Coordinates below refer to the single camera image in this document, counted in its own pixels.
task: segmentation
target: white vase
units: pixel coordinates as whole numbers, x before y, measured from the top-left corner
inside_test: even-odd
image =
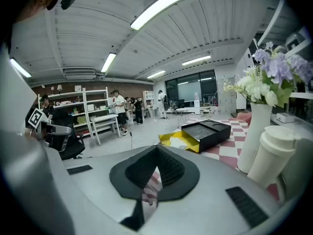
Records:
[[[260,137],[264,128],[270,125],[272,106],[251,103],[252,119],[241,150],[237,166],[244,173],[249,173],[260,146]]]

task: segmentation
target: black office chair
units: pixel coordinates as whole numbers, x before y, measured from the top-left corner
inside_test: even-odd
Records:
[[[177,107],[178,107],[178,108],[185,108],[184,103],[185,103],[185,99],[179,99],[179,100],[178,100]]]
[[[77,155],[83,152],[85,145],[82,139],[82,134],[75,133],[73,116],[63,110],[55,110],[52,121],[55,125],[71,128],[72,134],[68,137],[65,148],[63,148],[63,143],[66,136],[53,136],[51,147],[59,151],[62,160],[71,158],[77,159]]]

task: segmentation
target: checkered tablecloth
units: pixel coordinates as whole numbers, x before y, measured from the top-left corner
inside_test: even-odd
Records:
[[[186,122],[185,125],[201,122],[203,119],[190,119]],[[237,161],[243,148],[246,134],[248,132],[248,124],[243,120],[215,120],[216,122],[221,122],[224,124],[228,124],[231,126],[231,132],[229,139],[225,140],[224,142],[200,153],[201,156],[210,157],[212,159],[217,159],[229,166],[233,167],[236,170],[237,168]],[[156,170],[148,182],[147,187],[144,189],[143,194],[143,201],[149,202],[150,204],[153,201],[157,200],[157,192],[162,189],[161,186],[161,178]],[[272,184],[267,188],[268,192],[277,200],[279,201],[277,185]]]

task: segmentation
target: black rubber pad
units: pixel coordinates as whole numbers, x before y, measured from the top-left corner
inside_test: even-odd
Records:
[[[264,211],[240,187],[227,189],[226,192],[251,228],[258,226],[268,218]]]
[[[84,171],[91,170],[91,169],[92,169],[92,167],[90,165],[83,165],[80,167],[67,169],[67,172],[69,173],[69,175],[72,175],[72,174],[84,172]]]

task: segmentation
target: man in white shirt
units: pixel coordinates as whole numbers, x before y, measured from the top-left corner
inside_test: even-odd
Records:
[[[165,94],[163,93],[163,91],[159,90],[158,91],[158,104],[159,104],[158,111],[160,113],[161,119],[167,119],[166,111],[164,109],[164,97],[165,97]]]
[[[114,95],[113,102],[115,103],[116,113],[118,114],[118,122],[122,125],[124,129],[123,135],[126,136],[128,131],[127,131],[127,122],[126,122],[126,113],[125,113],[125,100],[119,94],[118,90],[113,90],[112,93]]]

